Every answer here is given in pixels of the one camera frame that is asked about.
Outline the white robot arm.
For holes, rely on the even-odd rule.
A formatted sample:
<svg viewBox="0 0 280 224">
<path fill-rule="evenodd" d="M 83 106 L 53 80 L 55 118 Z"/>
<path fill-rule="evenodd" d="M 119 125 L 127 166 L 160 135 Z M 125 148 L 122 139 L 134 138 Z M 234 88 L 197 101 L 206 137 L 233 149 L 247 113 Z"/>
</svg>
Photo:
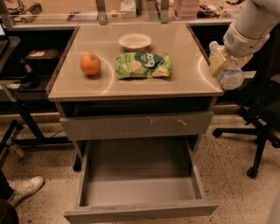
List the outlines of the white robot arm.
<svg viewBox="0 0 280 224">
<path fill-rule="evenodd" d="M 247 0 L 223 36 L 223 45 L 210 43 L 210 73 L 217 77 L 232 62 L 245 66 L 280 23 L 280 0 Z"/>
</svg>

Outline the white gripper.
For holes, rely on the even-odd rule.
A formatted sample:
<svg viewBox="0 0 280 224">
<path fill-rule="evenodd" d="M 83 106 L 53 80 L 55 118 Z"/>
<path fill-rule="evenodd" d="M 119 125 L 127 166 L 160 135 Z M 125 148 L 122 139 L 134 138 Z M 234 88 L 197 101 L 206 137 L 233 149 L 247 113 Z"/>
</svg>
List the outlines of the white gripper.
<svg viewBox="0 0 280 224">
<path fill-rule="evenodd" d="M 225 65 L 230 61 L 228 53 L 236 57 L 237 65 L 243 68 L 269 38 L 269 34 L 263 38 L 247 38 L 240 34 L 235 28 L 235 24 L 232 23 L 223 37 L 223 44 L 227 50 L 224 47 L 217 47 L 211 51 L 209 58 L 211 75 L 217 77 L 222 72 Z"/>
</svg>

